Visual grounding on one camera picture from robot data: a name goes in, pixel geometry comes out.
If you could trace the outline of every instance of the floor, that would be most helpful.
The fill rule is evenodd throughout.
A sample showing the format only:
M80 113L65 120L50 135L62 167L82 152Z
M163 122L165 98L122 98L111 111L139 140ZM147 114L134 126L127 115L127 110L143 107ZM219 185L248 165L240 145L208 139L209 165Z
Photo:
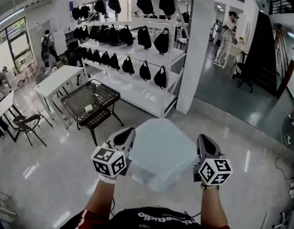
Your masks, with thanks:
M287 119L292 111L293 98L285 90L280 99L274 98L258 85L243 84L238 88L239 79L232 79L232 61L223 70L213 64L216 46L209 46L205 57L195 96L264 132L281 142L282 133L291 137L289 148L294 151L294 127Z
M15 93L16 105L26 115L41 110L32 89L30 83ZM124 101L119 101L115 109L125 126L137 127L154 118ZM234 173L221 186L220 197L232 228L260 228L266 213L263 228L269 228L278 220L279 213L290 202L290 182L275 168L272 150L200 115L195 101L187 115L173 109L167 118L193 142L199 134L209 135L230 159ZM0 190L11 195L8 205L18 213L13 228L59 228L84 208L95 188L97 173L90 160L95 145L89 130L78 131L71 118L68 130L57 118L49 121L53 128L43 121L37 129L47 147L33 136L33 146L30 146L24 134L17 143L8 135L0 139ZM120 128L117 120L110 117L95 130L98 143L103 143ZM286 159L278 161L288 176L294 174L293 161L291 151L287 152ZM192 167L164 192L155 192L130 177L119 177L115 212L124 208L162 206L194 215L200 212L201 194L199 183L192 181Z

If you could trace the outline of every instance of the door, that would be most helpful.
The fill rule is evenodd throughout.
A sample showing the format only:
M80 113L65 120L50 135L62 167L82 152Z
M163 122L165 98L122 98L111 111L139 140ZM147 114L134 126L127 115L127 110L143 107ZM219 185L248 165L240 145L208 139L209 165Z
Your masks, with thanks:
M41 57L41 39L45 35L46 30L49 30L51 33L51 26L49 21L29 30L32 50L38 66L44 66L44 62Z

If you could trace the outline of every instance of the white table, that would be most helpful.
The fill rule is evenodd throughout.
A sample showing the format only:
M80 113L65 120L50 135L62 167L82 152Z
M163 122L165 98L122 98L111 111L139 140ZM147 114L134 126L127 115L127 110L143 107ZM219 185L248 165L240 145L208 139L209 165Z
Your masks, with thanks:
M198 160L197 146L168 119L150 119L136 128L130 152L132 178L163 191Z
M227 66L229 56L235 56L237 57L241 52L244 52L244 44L239 43L238 45L234 44L233 42L229 42L228 48L227 48L227 56L225 57L225 62L222 67L224 69Z
M10 120L7 118L7 116L5 115L6 111L8 110L12 115L13 117L16 117L15 114L11 111L11 107L13 107L13 109L19 114L21 115L20 111L13 105L13 96L14 96L14 91L12 91L10 94L8 94L5 98L3 98L1 101L0 101L0 118L4 115L5 118L7 119L7 121L9 122L10 126L13 128L13 129L18 129L18 128L15 128L13 127L12 123L10 122ZM17 132L16 136L14 137L9 129L7 129L7 132L8 134L10 135L10 137L13 139L14 142L16 142L19 134L20 134L20 130Z
M50 74L45 80L43 80L39 85L37 85L34 88L34 91L37 93L37 96L39 97L41 104L43 105L45 111L50 116L50 118L53 119L53 114L47 108L43 98L45 98L47 100L47 103L51 104L52 109L54 110L54 112L58 116L61 123L64 125L65 129L68 129L69 126L63 120L58 109L53 105L53 103L51 101L51 97L68 82L70 83L72 90L74 90L74 86L72 85L71 78L73 78L81 73L83 74L83 70L84 69L81 67L64 65L59 70Z

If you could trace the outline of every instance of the wristband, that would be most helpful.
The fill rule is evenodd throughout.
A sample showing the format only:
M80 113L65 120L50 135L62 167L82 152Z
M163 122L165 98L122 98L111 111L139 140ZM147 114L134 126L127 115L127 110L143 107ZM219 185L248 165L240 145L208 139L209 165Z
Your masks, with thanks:
M108 177L105 177L105 176L103 176L102 174L99 174L99 175L98 175L98 178L99 178L100 180L102 180L103 182L105 182L105 183L109 183L109 184L115 184L115 183L116 183L116 180L113 180L113 179L110 179L110 178L108 178Z
M208 185L204 185L201 183L200 188L202 190L208 190L208 189L212 189L212 188L217 188L219 190L219 186L208 186Z

